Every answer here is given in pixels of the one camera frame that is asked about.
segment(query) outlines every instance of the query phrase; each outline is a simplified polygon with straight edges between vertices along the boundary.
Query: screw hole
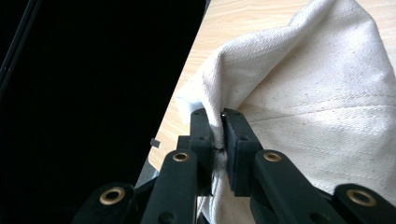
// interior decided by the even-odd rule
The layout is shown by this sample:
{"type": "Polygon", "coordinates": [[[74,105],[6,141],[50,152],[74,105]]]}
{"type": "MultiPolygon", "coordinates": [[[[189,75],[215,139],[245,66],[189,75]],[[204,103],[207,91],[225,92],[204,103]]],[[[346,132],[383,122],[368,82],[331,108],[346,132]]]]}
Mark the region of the screw hole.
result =
{"type": "Polygon", "coordinates": [[[174,161],[187,161],[189,158],[189,154],[183,152],[179,152],[173,156],[174,161]]]}
{"type": "Polygon", "coordinates": [[[349,189],[346,191],[346,195],[354,203],[358,203],[366,207],[376,206],[375,198],[364,190],[349,189]]]}
{"type": "Polygon", "coordinates": [[[282,160],[282,158],[278,154],[276,154],[274,152],[264,153],[264,158],[266,160],[268,160],[268,161],[280,161],[280,160],[282,160]]]}
{"type": "Polygon", "coordinates": [[[248,137],[243,135],[243,136],[240,136],[239,139],[242,140],[242,141],[247,141],[248,137]]]}
{"type": "Polygon", "coordinates": [[[170,212],[164,212],[158,217],[158,222],[160,222],[161,224],[172,224],[175,223],[175,220],[175,215],[170,212]]]}
{"type": "Polygon", "coordinates": [[[103,192],[99,201],[104,205],[111,205],[120,202],[124,196],[125,190],[123,188],[114,187],[103,192]]]}

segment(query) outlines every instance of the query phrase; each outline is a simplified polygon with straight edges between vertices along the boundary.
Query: wooden table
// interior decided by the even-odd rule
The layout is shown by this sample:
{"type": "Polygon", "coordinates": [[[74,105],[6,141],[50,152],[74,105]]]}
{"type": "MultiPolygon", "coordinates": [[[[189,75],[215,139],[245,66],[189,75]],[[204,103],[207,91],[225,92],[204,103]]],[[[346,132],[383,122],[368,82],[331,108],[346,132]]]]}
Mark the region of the wooden table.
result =
{"type": "MultiPolygon", "coordinates": [[[[175,92],[193,76],[209,54],[220,45],[243,34],[286,26],[292,16],[309,0],[211,0],[192,45],[189,57],[175,87],[175,92]]],[[[390,62],[396,66],[396,1],[358,0],[375,19],[390,62]]],[[[183,124],[174,96],[169,102],[152,147],[148,162],[161,170],[165,155],[175,150],[179,135],[190,135],[190,125],[183,124]]]]}

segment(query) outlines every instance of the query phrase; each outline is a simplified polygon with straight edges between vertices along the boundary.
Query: white cloth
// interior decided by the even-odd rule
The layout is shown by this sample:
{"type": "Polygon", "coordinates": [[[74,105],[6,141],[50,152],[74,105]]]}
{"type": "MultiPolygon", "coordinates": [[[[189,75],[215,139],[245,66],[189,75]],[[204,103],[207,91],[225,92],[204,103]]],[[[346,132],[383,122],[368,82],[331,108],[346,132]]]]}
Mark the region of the white cloth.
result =
{"type": "MultiPolygon", "coordinates": [[[[179,114],[204,107],[215,147],[220,112],[242,112],[264,148],[286,154],[317,188],[357,183],[396,204],[396,81],[373,18],[353,0],[313,0],[288,26],[218,47],[176,94],[179,114]]],[[[254,223],[218,155],[211,223],[254,223]]]]}

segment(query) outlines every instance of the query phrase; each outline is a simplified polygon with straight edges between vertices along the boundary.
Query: canvas cloth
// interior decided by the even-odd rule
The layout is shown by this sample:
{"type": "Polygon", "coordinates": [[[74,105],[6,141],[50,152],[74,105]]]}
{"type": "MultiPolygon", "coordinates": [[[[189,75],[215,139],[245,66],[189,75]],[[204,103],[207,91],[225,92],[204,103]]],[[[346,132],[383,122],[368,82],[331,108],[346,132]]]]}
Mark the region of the canvas cloth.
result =
{"type": "MultiPolygon", "coordinates": [[[[286,154],[317,188],[356,183],[396,204],[396,82],[374,19],[353,0],[313,0],[285,27],[219,46],[176,93],[179,114],[205,108],[223,148],[220,112],[242,112],[264,148],[286,154]]],[[[254,223],[215,160],[211,223],[254,223]]]]}

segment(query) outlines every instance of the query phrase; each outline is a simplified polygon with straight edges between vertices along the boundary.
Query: black background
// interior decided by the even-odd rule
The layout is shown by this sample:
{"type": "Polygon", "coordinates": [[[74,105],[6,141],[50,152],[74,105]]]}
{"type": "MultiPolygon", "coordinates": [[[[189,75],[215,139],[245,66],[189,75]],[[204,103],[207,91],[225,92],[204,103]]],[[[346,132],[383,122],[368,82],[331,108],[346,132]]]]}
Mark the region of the black background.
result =
{"type": "MultiPolygon", "coordinates": [[[[1,3],[2,60],[26,2],[1,3]]],[[[136,182],[204,10],[42,2],[0,101],[0,222],[70,223],[95,189],[136,182]]]]}

